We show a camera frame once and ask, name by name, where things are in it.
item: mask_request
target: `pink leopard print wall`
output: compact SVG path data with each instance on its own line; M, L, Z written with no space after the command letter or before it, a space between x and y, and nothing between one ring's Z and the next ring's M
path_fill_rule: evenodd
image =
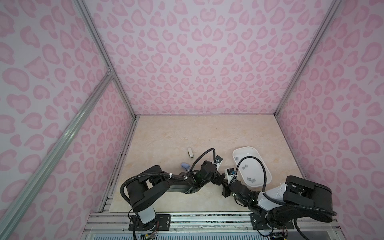
M106 72L71 0L0 3L0 218Z
M384 235L384 2L348 0L279 122L348 240Z
M130 123L110 83L10 240L80 237L100 204Z
M273 113L331 0L87 0L136 114Z

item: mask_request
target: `black mounting bracket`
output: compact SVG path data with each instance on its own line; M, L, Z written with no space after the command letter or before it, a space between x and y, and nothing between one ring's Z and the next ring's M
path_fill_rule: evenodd
M133 223L136 220L136 227L135 231L150 231L154 230L152 226L149 226L149 224L153 224L155 227L156 221L159 222L159 228L158 231L169 231L169 226L170 226L170 214L156 214L156 221L151 221L149 223L143 224L140 220L139 215L132 215L131 217L131 222L129 223L128 230L132 231L133 230Z
M271 230L271 228L265 223L265 214L250 214L250 217L253 230ZM287 222L285 226L287 229L294 229L292 220Z

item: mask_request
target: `mounting plate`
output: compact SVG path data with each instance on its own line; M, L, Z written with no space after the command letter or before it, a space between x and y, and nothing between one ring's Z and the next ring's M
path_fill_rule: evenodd
M265 221L264 221L265 214L263 214L261 216L257 215L257 214L250 214L250 217L251 217L251 223L252 223L253 230L256 230L256 229L259 229L259 230L270 230L271 229L270 227L268 227L267 224L265 224ZM287 229L294 229L292 220L287 222L285 224L285 226L287 227Z
M135 218L139 218L139 215L132 215L131 222L135 222ZM170 226L170 214L156 214L156 218L159 222L159 231L169 231ZM140 219L137 220L137 226L135 231L148 231L147 224L143 224ZM133 224L129 223L129 231L133 230Z

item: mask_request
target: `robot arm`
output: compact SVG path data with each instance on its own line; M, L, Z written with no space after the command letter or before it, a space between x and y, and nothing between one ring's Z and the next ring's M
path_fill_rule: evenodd
M262 165L259 159L252 156L245 157L241 161L247 158L253 158ZM191 172L189 170L180 175L166 173L156 165L126 180L120 188L120 193L132 206L133 211L139 214L141 222L151 226L156 221L153 203L161 195L165 192L195 193L208 182L223 185L224 197L233 195L236 201L259 215L262 221L272 229L301 217L331 222L332 216L337 215L332 210L332 191L324 185L288 176L286 182L279 187L265 191L266 174L262 165L264 171L262 192L251 191L236 180L241 161L238 163L236 171L231 168L227 169L225 174L220 175L217 170L221 161L222 158L214 153L214 162L204 161L200 170ZM125 188L130 199L125 195Z
M222 158L216 156L214 162L204 161L201 169L192 172L182 172L179 175L173 175L161 170L159 165L155 165L131 181L126 181L120 188L120 193L131 206L134 212L140 215L143 223L148 223L155 219L153 203L165 192L181 192L191 194L199 191L204 185L212 182L221 185L222 177L217 171Z

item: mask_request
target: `wire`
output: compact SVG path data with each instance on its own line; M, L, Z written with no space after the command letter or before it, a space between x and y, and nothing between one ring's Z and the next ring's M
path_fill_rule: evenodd
M285 227L285 230L286 230L286 234L285 234L285 239L287 239L288 238L288 228L287 228L287 226L284 224L283 225L284 227Z
M276 199L273 199L271 198L270 196L268 196L266 193L265 193L265 186L266 186L266 172L265 172L265 167L263 165L263 163L256 157L254 156L247 156L247 157L243 157L240 162L237 164L237 167L236 167L236 171L235 171L235 174L237 175L237 172L238 172L238 169L240 167L240 163L242 161L244 161L245 159L247 158L252 158L252 159L255 159L257 160L262 169L263 169L263 174L264 174L264 182L263 182L263 188L262 188L262 192L263 192L263 195L264 197L266 197L269 201L275 203L275 204L278 204L278 205L282 205L282 206L288 206L288 207L294 207L294 208L297 208L297 209L302 209L302 210L306 210L306 211L312 211L312 212L321 212L321 213L324 213L324 214L329 214L329 215L332 215L332 216L336 216L337 213L335 211L332 211L332 210L327 210L327 209L324 209L324 208L321 208L321 207L314 207L314 206L305 206L305 205L296 205L296 204L288 204L286 202L282 202L282 201L278 201ZM232 178L231 182L229 183L229 186L231 186L232 182L235 180L235 177Z
M234 197L234 199L235 199L235 202L236 202L238 205L240 205L240 206L242 206L242 207L247 207L247 206L244 206L244 205L238 203L235 197Z
M132 220L132 218L129 216L129 213L132 211L132 208L129 210L129 212L128 212L128 218L130 219L130 220Z
M127 180L125 180L125 182L121 185L120 187L120 194L121 196L123 197L123 199L129 203L131 206L131 201L130 199L127 197L127 195L125 195L125 192L124 192L124 188L130 184L131 182L139 179L140 177L148 177L148 176L161 176L161 177L166 177L166 178L169 178L169 174L168 173L163 173L163 172L146 172L146 173L141 173L139 175L136 175L136 176L133 176ZM185 177L183 176L180 176L180 175L176 175L176 174L173 174L172 179L175 179L175 180L179 180L179 181L182 181L182 180L185 180Z
M241 164L244 160L246 160L246 159L248 159L248 158L255 159L256 161L258 161L258 162L260 163L260 165L261 165L261 167L262 167L262 169L263 169L263 173L264 173L264 183L263 183L263 189L262 189L262 190L263 190L263 192L265 192L265 186L266 186L266 172L265 172L265 167L264 167L263 163L262 163L257 157L254 157L254 156L246 156L246 157L243 157L243 158L239 161L239 163L237 164L237 166L236 166L235 175L237 175L237 172L238 172L238 170L239 170L240 164ZM235 177L232 178L231 182L229 183L229 186L231 186L231 184L233 183L234 180L235 180Z
M263 195L264 195L264 197L266 197L269 201L271 201L271 202L273 202L273 203L275 203L275 204L278 204L278 205L287 206L287 207L294 207L294 208L297 208L297 209L302 209L302 210L312 211L312 212L321 212L321 213L329 214L329 215L332 215L332 216L336 216L336 215L337 215L337 212L332 211L332 210L327 210L327 209L324 209L324 208L321 208L321 207L313 207L313 206L305 206L305 205L288 204L288 203L281 202L281 201L278 201L278 200L276 200L276 199L271 198L271 197L268 196L265 192L263 193Z
M133 234L133 239L134 240L137 240L136 238L136 224L137 224L137 220L139 219L139 217L135 217L135 219L133 220L133 230L132 230L132 234Z
M156 234L157 234L157 231L158 231L158 229L159 229L159 221L157 221L156 222L156 228L155 228L155 230L153 230L153 232L151 232L151 233L147 233L145 236L146 237L151 237L151 238L155 238L156 237Z
M298 233L300 233L300 235L305 239L305 240L310 240L309 238L307 238L306 235L304 235L304 233L300 230L299 226L297 225L297 218L295 218L293 220L293 224L295 225L295 228L296 230L298 231Z
M209 153L210 151L213 151L214 152L214 160L216 158L216 150L214 148L210 148L208 150L206 150L203 154L200 155L200 157L198 157L192 164L192 167L189 169L189 172L192 172L193 168L195 167L196 163L202 158L204 157L204 155L206 155L207 153Z
M263 236L263 237L270 237L271 235L272 235L272 233L273 233L273 227L272 227L272 231L271 232L269 232L269 234L268 235L263 235L263 234L261 234L260 233L260 231L259 231L259 224L260 223L262 223L262 221L258 221L257 223L256 223L256 230L257 230L257 232L261 235L261 236Z

